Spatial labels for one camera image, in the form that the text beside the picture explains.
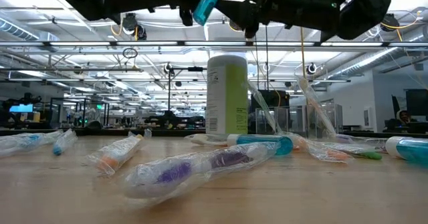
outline light fixture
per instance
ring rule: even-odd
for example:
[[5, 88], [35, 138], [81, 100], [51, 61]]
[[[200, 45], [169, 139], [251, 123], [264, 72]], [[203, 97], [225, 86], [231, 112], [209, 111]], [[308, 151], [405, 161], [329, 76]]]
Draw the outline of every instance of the light fixture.
[[37, 71], [28, 71], [28, 70], [21, 70], [18, 71], [21, 74], [27, 74], [29, 76], [35, 76], [35, 77], [45, 77], [46, 75], [41, 73], [41, 72], [37, 72]]
[[109, 46], [110, 42], [107, 41], [53, 41], [50, 42], [52, 46]]
[[373, 42], [325, 42], [321, 43], [321, 46], [332, 46], [332, 47], [380, 47], [383, 43]]
[[187, 46], [245, 46], [244, 41], [185, 41]]
[[177, 45], [175, 41], [119, 41], [119, 46], [159, 46], [159, 45]]
[[54, 84], [56, 84], [56, 85], [58, 85], [58, 86], [61, 86], [61, 87], [69, 88], [69, 86], [68, 86], [68, 85], [63, 84], [63, 83], [59, 83], [59, 82], [52, 82], [52, 83], [54, 83]]
[[[0, 46], [22, 46], [21, 41], [7, 41], [7, 42], [0, 42]], [[25, 41], [25, 46], [44, 46], [42, 42], [38, 41]]]
[[[257, 42], [255, 42], [254, 43], [254, 45], [257, 45], [257, 46], [266, 46], [266, 42], [265, 41], [257, 41]], [[268, 42], [267, 43], [267, 46], [301, 46], [302, 45], [302, 42], [299, 42], [299, 41], [287, 41], [287, 42], [284, 42], [284, 41], [273, 41], [273, 42]], [[303, 46], [313, 46], [314, 45], [314, 43], [312, 43], [312, 42], [304, 42], [303, 43]]]
[[75, 89], [83, 91], [83, 92], [94, 92], [94, 89], [91, 88], [85, 88], [85, 87], [75, 87]]

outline person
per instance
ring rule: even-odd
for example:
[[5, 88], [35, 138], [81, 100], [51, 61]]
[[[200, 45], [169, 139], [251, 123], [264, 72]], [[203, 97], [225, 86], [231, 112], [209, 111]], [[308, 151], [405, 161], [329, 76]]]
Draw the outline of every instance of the person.
[[408, 125], [410, 122], [417, 122], [416, 120], [411, 118], [411, 115], [407, 112], [407, 110], [400, 110], [397, 112], [397, 120], [400, 120], [403, 126]]

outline fluorescent light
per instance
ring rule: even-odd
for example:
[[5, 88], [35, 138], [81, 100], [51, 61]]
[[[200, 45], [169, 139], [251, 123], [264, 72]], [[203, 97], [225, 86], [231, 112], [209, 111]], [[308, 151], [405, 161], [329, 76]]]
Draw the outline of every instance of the fluorescent light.
[[245, 46], [244, 41], [186, 41], [187, 46]]
[[406, 43], [406, 42], [399, 42], [399, 43], [390, 43], [389, 47], [427, 47], [428, 43], [421, 43], [421, 42], [412, 42], [412, 43]]
[[83, 91], [83, 92], [94, 92], [94, 89], [91, 88], [85, 88], [85, 87], [75, 87], [75, 89]]
[[380, 47], [383, 43], [372, 43], [372, 42], [326, 42], [321, 43], [321, 46], [333, 46], [333, 47]]
[[63, 84], [63, 83], [59, 83], [59, 82], [53, 82], [53, 83], [56, 84], [56, 85], [58, 85], [58, 86], [61, 86], [61, 87], [69, 88], [68, 85]]
[[21, 41], [4, 41], [4, 42], [0, 42], [0, 46], [43, 46], [42, 42], [37, 42], [37, 41], [25, 41], [25, 42], [21, 42]]
[[37, 71], [27, 71], [27, 70], [23, 70], [23, 71], [18, 71], [21, 74], [27, 74], [30, 76], [35, 76], [35, 77], [45, 77], [44, 74], [37, 72]]
[[[254, 43], [257, 46], [266, 46], [266, 42], [263, 41], [257, 41]], [[301, 46], [302, 42], [297, 42], [297, 41], [287, 41], [287, 42], [282, 42], [282, 41], [274, 41], [274, 42], [268, 42], [267, 46]], [[312, 42], [304, 42], [303, 46], [313, 46], [314, 43]]]
[[110, 43], [106, 41], [94, 41], [94, 42], [85, 42], [85, 41], [75, 41], [75, 42], [50, 42], [52, 46], [109, 46]]
[[42, 79], [7, 79], [9, 81], [20, 81], [20, 82], [41, 82]]
[[119, 46], [158, 46], [158, 45], [177, 45], [175, 41], [119, 41]]
[[72, 79], [48, 79], [47, 81], [55, 81], [55, 82], [79, 82], [80, 80], [72, 80]]

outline table surface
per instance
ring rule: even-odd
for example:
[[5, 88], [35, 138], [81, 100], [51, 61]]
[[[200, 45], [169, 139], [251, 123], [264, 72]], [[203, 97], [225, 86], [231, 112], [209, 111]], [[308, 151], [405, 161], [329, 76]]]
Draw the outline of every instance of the table surface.
[[307, 153], [274, 157], [143, 209], [118, 181], [139, 163], [213, 150], [182, 138], [152, 138], [112, 179], [85, 155], [121, 137], [85, 136], [62, 156], [51, 146], [0, 159], [0, 223], [426, 223], [426, 169], [384, 155], [350, 165]]

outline computer monitor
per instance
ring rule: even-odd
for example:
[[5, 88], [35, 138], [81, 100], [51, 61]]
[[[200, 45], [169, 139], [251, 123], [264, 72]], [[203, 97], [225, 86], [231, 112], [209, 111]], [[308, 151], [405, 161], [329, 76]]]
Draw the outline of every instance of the computer monitor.
[[428, 90], [407, 90], [406, 102], [410, 115], [428, 116]]
[[33, 104], [20, 104], [18, 106], [12, 106], [9, 112], [15, 113], [30, 113], [33, 112]]

